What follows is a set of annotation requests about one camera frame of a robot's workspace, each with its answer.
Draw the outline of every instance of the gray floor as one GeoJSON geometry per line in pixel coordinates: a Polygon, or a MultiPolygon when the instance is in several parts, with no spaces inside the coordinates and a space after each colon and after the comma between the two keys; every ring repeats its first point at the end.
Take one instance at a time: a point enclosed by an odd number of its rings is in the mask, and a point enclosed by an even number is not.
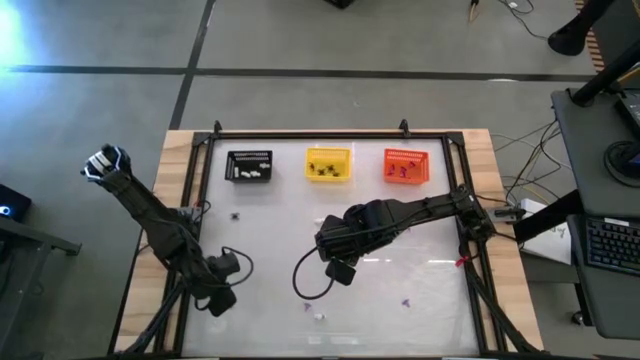
{"type": "MultiPolygon", "coordinates": [[[[6,45],[0,64],[185,67],[205,2],[0,2],[0,19],[11,20],[0,34],[6,45]]],[[[541,34],[575,14],[572,0],[533,3],[536,11],[525,19],[541,34]]],[[[495,1],[482,2],[472,25],[467,6],[466,0],[356,0],[340,12],[321,0],[218,0],[199,66],[593,73],[585,54],[554,54],[495,1]]],[[[20,354],[44,350],[47,359],[68,359],[107,350],[139,227],[78,171],[111,142],[126,148],[135,173],[153,184],[182,79],[0,73],[0,182],[33,199],[29,224],[84,244],[78,258],[58,255],[48,263],[45,292],[33,296],[15,345],[20,354]]],[[[388,128],[406,118],[414,128],[489,128],[519,136],[553,120],[552,90],[579,85],[197,76],[181,128],[212,128],[214,120],[233,129],[388,128]]],[[[559,137],[547,149],[567,161],[559,137]]],[[[529,151],[517,144],[498,152],[502,174],[515,175],[529,151]]],[[[541,160],[532,176],[550,169],[541,160]]],[[[568,170],[542,183],[558,195],[574,188],[568,170]]],[[[534,284],[531,293],[553,353],[638,353],[638,344],[604,340],[570,325],[565,313],[575,310],[576,300],[566,287],[534,284]]]]}

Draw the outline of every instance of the red basket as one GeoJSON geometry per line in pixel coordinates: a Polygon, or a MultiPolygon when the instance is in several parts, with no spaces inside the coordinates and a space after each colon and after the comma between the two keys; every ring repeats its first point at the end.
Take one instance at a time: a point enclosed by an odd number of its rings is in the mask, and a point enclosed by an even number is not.
{"type": "Polygon", "coordinates": [[[384,149],[383,171],[386,182],[422,184],[429,181],[429,153],[384,149]]]}

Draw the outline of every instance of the yellow basket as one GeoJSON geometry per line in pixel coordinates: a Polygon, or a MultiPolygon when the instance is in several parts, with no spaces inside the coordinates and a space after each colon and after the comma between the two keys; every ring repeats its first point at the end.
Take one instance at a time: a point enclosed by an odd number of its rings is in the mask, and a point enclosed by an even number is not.
{"type": "Polygon", "coordinates": [[[351,149],[308,148],[304,175],[311,181],[341,182],[351,177],[351,149]]]}

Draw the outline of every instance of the keyboard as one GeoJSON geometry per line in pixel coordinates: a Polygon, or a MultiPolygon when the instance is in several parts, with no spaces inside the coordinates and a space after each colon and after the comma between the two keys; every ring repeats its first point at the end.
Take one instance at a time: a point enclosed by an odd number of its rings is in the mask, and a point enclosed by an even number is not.
{"type": "Polygon", "coordinates": [[[587,264],[640,275],[640,227],[587,219],[587,264]]]}

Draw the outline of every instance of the black basket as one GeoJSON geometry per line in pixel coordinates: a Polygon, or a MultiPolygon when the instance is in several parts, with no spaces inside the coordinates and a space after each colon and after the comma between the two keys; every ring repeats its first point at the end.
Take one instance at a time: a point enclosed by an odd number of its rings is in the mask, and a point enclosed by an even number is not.
{"type": "Polygon", "coordinates": [[[224,179],[235,183],[260,183],[271,180],[273,151],[229,151],[224,179]]]}
{"type": "Polygon", "coordinates": [[[351,5],[351,3],[354,2],[355,0],[324,0],[324,1],[334,5],[339,9],[346,9],[347,6],[351,5]]]}

